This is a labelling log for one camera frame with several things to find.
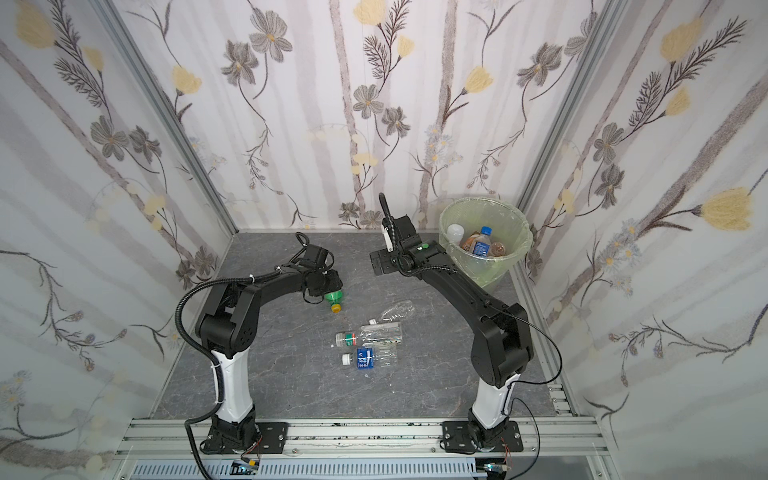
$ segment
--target blue bottle label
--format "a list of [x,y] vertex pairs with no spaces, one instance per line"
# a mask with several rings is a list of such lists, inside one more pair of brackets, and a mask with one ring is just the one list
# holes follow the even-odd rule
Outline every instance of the blue bottle label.
[[491,249],[491,246],[487,243],[483,242],[475,242],[475,249],[472,251],[473,254],[477,255],[478,257],[487,257],[488,251]]
[[357,349],[357,368],[359,369],[372,369],[373,368],[373,349]]

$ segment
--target gray marble tabletop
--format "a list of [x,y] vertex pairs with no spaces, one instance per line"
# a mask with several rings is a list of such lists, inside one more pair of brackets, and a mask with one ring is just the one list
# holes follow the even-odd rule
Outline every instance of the gray marble tabletop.
[[[300,293],[261,309],[248,354],[257,418],[466,417],[479,377],[469,360],[472,331],[464,318],[422,281],[397,273],[373,275],[369,253],[384,247],[381,233],[307,233],[312,243],[336,256],[334,268],[344,282],[343,309],[332,313],[326,302],[309,305]],[[239,233],[220,276],[271,271],[299,248],[292,233]],[[506,303],[517,302],[508,275],[494,295]],[[358,329],[388,306],[408,299],[416,315],[402,323],[397,363],[369,371],[343,366],[342,354],[352,350],[334,346],[336,333]],[[528,364],[522,379],[544,380],[538,358]],[[547,386],[518,384],[514,394],[535,415],[554,415]],[[210,363],[185,347],[154,418],[194,417],[209,409],[213,399]]]

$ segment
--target green bottle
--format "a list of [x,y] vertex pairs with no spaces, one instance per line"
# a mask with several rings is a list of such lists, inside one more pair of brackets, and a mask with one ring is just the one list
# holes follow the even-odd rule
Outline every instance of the green bottle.
[[344,293],[341,290],[326,293],[326,300],[328,300],[328,303],[330,303],[332,312],[338,313],[341,311],[341,299],[343,297]]

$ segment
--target wallpaper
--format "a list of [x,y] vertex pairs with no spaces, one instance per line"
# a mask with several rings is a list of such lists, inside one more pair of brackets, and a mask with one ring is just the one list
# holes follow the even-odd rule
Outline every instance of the wallpaper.
[[0,25],[0,477],[101,478],[230,236],[87,3]]
[[115,0],[237,225],[516,202],[603,2]]
[[768,5],[631,2],[528,218],[623,477],[765,478]]

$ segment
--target trash can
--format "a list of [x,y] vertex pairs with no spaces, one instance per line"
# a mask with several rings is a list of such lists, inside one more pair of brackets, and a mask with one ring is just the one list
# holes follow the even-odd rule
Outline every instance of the trash can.
[[[502,242],[507,254],[503,257],[478,257],[464,251],[449,242],[446,236],[448,225],[452,223],[464,227],[462,242],[473,232],[491,227],[491,239]],[[440,214],[439,229],[440,245],[462,272],[489,293],[533,244],[533,234],[525,215],[512,205],[487,197],[461,198],[448,205]]]

